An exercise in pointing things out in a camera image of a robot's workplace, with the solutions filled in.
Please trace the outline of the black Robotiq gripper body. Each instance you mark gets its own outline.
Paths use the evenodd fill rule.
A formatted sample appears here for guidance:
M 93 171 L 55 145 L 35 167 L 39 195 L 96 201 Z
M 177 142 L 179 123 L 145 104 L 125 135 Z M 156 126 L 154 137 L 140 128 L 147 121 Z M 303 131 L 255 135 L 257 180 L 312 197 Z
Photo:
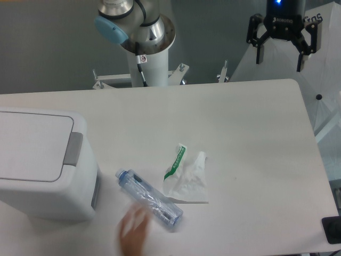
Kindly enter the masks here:
M 302 36 L 303 0 L 266 1 L 265 28 L 272 39 L 291 41 Z

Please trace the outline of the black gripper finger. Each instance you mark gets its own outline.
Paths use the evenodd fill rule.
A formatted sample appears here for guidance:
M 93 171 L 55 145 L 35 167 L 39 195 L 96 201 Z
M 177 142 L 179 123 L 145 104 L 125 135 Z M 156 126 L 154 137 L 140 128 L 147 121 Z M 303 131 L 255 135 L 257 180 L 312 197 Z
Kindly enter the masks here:
M 265 33 L 258 36 L 258 30 L 261 25 L 265 26 Z M 261 14 L 254 14 L 249 19 L 246 42 L 256 48 L 256 63 L 259 65 L 263 62 L 264 44 L 270 38 L 270 16 L 262 16 Z
M 309 43 L 302 33 L 303 29 L 310 35 Z M 301 72 L 305 61 L 320 49 L 320 21 L 306 22 L 295 28 L 291 42 L 299 52 L 296 71 Z

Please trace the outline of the silver blue-capped robot arm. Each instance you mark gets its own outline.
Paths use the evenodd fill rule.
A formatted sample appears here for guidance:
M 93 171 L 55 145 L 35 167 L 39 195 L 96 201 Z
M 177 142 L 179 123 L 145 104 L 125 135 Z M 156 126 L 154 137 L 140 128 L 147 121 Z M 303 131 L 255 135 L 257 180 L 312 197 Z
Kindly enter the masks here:
M 173 24 L 160 14 L 159 1 L 99 1 L 94 23 L 98 32 L 113 44 L 135 55 L 155 54 L 175 39 Z M 297 72 L 306 57 L 321 47 L 321 20 L 305 21 L 305 1 L 267 1 L 266 15 L 249 19 L 246 42 L 257 49 L 256 62 L 263 61 L 269 39 L 292 42 L 297 49 Z

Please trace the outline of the blurred human hand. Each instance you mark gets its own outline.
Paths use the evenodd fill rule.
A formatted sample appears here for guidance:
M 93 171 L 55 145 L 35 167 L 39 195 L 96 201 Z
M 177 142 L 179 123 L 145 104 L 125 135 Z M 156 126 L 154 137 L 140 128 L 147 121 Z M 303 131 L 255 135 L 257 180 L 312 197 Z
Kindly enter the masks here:
M 133 204 L 119 223 L 119 247 L 122 255 L 143 255 L 151 221 L 149 211 L 141 204 Z

